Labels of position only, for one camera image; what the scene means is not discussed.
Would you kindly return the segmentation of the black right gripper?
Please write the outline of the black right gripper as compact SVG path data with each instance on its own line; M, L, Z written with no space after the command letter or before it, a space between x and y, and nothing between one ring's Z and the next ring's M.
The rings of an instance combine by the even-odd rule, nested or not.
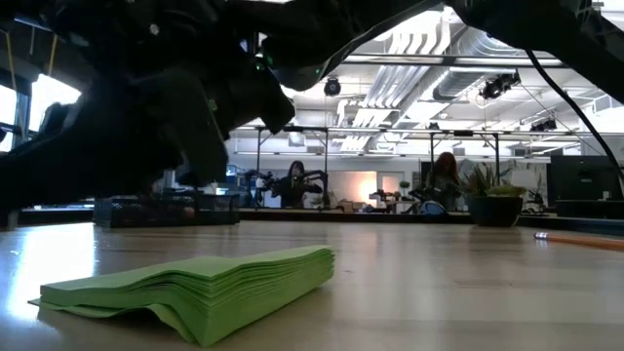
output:
M156 103L155 117L175 145L181 163L180 185L205 187L223 182L228 160L224 137L255 118L279 132L295 111L266 62L241 39L223 28L209 31L209 100L201 81L182 68L145 79L145 93Z

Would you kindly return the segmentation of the green sticky note pad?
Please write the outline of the green sticky note pad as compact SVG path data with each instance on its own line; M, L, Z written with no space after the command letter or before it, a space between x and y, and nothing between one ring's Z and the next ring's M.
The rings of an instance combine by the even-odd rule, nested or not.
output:
M317 289L333 271L328 246L200 256L43 285L33 303L90 318L146 309L187 342L209 347Z

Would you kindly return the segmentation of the orange pencil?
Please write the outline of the orange pencil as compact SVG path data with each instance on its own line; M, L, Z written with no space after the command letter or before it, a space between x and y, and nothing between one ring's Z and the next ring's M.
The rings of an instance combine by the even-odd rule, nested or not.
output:
M547 241L556 243L572 244L577 246L591 247L596 249L622 251L624 252L624 240L607 239L589 236L568 236L551 234L547 232L536 232L533 238L537 241Z

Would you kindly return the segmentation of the black mesh desk organizer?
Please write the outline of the black mesh desk organizer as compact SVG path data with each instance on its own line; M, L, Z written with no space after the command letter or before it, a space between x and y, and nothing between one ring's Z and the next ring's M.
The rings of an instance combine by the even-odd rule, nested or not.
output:
M108 228L237 224L239 199L195 190L99 198L93 223Z

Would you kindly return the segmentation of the person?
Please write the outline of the person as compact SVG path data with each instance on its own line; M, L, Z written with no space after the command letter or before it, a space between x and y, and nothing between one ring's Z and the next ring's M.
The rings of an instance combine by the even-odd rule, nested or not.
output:
M279 179L271 191L273 197L280 198L281 208L303 209L305 194L320 194L323 188L305 177L303 163L296 160L292 162L287 175Z
M451 153L439 155L426 179L426 188L431 192L431 198L448 212L456 210L461 193L457 163Z

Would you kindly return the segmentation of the blue round object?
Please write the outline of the blue round object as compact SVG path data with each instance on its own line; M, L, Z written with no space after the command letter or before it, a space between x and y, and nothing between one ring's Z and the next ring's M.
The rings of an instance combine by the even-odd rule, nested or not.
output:
M420 204L418 213L420 215L446 215L448 212L443 205L436 201L426 201Z

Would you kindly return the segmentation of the potted plant in dark pot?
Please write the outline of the potted plant in dark pot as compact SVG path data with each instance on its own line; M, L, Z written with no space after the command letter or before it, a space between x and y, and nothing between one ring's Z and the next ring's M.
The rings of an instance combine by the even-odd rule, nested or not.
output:
M475 166L461 182L473 221L479 226L512 227L521 214L527 190L498 177L489 166Z

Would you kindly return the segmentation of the large black computer monitor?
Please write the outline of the large black computer monitor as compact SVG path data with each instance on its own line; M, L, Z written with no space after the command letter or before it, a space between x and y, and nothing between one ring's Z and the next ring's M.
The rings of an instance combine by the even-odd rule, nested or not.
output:
M605 156L552 156L548 200L623 200L620 179Z

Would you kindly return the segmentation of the black metal frame stand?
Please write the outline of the black metal frame stand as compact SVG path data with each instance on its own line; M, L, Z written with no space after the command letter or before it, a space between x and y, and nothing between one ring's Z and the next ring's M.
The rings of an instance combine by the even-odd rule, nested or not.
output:
M473 131L473 130L429 130L427 134L429 135L429 146L430 146L429 155L430 155L431 165L434 165L435 163L436 143L434 142L434 138L436 135L440 135L442 137L459 137L459 138L479 137L481 138L495 152L494 162L495 162L496 184L497 185L501 184L500 147L499 147L500 133L487 132L487 131Z
M234 134L242 133L242 132L251 132L254 131L256 133L256 143L255 143L255 151L240 151L236 144L235 150L233 151L236 155L254 155L256 159L255 163L255 172L256 176L259 176L260 169L260 159L262 155L274 155L280 157L297 157L298 159L303 157L323 157L324 158L324 167L323 172L318 174L318 176L323 180L324 191L322 195L323 207L324 209L328 209L330 207L330 197L328 195L328 161L329 161L329 152L328 152L328 144L329 144L329 135L330 131L327 127L312 127L312 126L296 126L289 124L283 127L278 132L270 132L266 126L243 126L239 127L234 131ZM304 137L306 134L314 136L319 142L320 147L316 152L308 152L305 151L292 151L292 147L284 147L280 149L271 149L271 150L262 150L262 144L271 138L275 138L281 134L289 134L289 133L297 133Z

